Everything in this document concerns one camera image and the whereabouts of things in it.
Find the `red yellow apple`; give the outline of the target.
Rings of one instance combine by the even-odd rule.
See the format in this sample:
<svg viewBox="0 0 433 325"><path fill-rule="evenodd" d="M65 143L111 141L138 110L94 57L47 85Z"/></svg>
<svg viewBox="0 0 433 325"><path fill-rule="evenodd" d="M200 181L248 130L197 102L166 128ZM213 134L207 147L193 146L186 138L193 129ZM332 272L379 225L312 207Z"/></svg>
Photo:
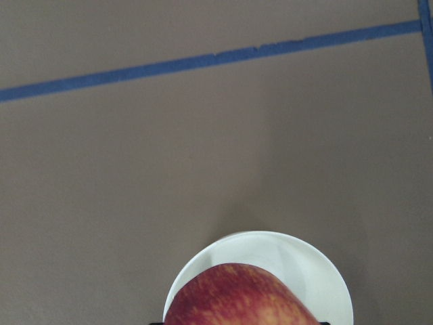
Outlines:
<svg viewBox="0 0 433 325"><path fill-rule="evenodd" d="M165 324L318 324L276 276L243 263L198 274L175 295Z"/></svg>

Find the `white round plate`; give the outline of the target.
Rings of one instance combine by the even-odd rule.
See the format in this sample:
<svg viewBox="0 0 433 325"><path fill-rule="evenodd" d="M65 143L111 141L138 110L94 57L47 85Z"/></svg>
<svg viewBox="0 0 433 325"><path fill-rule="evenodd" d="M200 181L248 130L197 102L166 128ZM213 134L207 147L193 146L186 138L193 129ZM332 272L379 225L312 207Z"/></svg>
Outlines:
<svg viewBox="0 0 433 325"><path fill-rule="evenodd" d="M168 311L177 292L192 278L223 263L255 265L272 273L320 322L354 322L350 293L336 266L311 244L270 231L237 232L202 249L178 273L164 311Z"/></svg>

